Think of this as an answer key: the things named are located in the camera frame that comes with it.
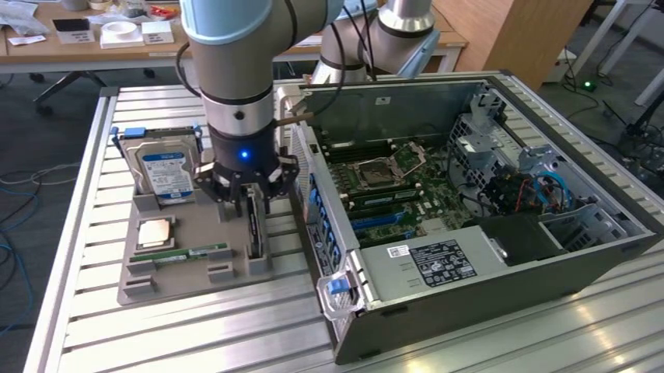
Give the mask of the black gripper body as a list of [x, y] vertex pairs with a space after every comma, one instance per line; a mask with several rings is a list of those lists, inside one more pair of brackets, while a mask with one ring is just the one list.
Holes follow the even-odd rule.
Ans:
[[259, 132], [246, 136], [231, 136], [210, 127], [215, 153], [214, 173], [230, 182], [219, 186], [223, 197], [238, 197], [245, 184], [259, 185], [262, 195], [273, 197], [275, 188], [269, 176], [279, 166], [275, 148], [275, 124], [270, 123]]

